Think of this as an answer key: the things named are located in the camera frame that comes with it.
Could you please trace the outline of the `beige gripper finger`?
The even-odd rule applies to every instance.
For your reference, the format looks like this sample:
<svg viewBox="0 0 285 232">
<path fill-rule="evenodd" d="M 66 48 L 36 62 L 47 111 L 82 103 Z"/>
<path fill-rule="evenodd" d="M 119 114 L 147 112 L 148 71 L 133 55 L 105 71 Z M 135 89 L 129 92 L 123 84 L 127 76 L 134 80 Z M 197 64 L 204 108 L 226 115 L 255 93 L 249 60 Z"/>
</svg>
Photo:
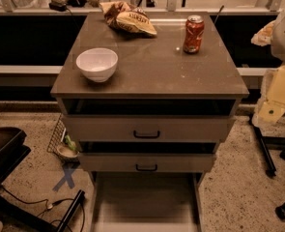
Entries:
<svg viewBox="0 0 285 232">
<path fill-rule="evenodd" d="M 285 113 L 285 65 L 268 70 L 263 78 L 258 118 L 276 123 Z"/>
</svg>

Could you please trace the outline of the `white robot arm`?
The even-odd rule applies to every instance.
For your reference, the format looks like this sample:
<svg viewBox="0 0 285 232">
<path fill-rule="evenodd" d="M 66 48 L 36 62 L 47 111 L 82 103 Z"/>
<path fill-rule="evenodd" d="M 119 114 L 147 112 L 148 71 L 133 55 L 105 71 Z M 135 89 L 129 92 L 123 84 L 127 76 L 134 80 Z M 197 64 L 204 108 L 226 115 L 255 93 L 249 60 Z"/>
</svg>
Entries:
<svg viewBox="0 0 285 232">
<path fill-rule="evenodd" d="M 271 54 L 282 61 L 279 68 L 265 74 L 253 117 L 254 125 L 276 123 L 285 113 L 285 8 L 276 20 L 260 29 L 251 42 L 259 46 L 270 45 Z"/>
</svg>

